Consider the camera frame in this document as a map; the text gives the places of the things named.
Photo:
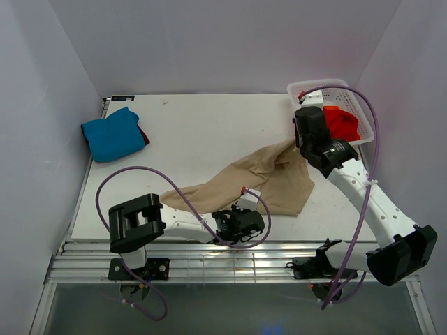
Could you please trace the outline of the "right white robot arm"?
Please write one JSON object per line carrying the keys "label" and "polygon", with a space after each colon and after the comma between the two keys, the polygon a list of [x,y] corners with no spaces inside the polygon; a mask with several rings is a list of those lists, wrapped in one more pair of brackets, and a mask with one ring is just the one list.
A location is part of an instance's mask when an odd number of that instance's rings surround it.
{"label": "right white robot arm", "polygon": [[343,139],[334,140],[324,112],[316,106],[295,111],[296,144],[304,159],[336,186],[359,211],[373,232],[377,249],[356,245],[348,262],[349,244],[327,240],[314,258],[301,265],[310,275],[328,274],[345,267],[366,271],[385,286],[392,286],[424,267],[437,241],[430,226],[420,227],[400,211],[375,181],[370,181],[356,150]]}

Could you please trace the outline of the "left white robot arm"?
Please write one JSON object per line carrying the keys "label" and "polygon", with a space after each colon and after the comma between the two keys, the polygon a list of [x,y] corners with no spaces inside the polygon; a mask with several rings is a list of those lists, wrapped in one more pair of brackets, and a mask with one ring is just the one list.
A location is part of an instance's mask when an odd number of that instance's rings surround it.
{"label": "left white robot arm", "polygon": [[145,246],[166,236],[197,241],[202,244],[221,240],[234,245],[248,241],[265,229],[257,211],[261,192],[249,189],[229,210],[201,214],[174,209],[148,194],[109,209],[110,251],[120,255],[129,269],[147,264]]}

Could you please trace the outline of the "beige t shirt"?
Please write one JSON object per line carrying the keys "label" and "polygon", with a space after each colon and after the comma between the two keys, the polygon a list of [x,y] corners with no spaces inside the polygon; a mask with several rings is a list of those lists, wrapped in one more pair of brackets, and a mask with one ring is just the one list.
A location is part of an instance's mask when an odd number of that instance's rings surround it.
{"label": "beige t shirt", "polygon": [[314,188],[295,140],[272,144],[245,156],[204,184],[181,188],[200,213],[230,209],[243,187],[261,192],[272,215],[298,216]]}

